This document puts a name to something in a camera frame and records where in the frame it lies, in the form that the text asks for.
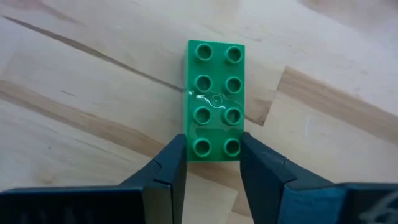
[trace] lego brick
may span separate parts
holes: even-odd
[[[238,160],[244,129],[244,45],[189,40],[184,79],[188,161]]]

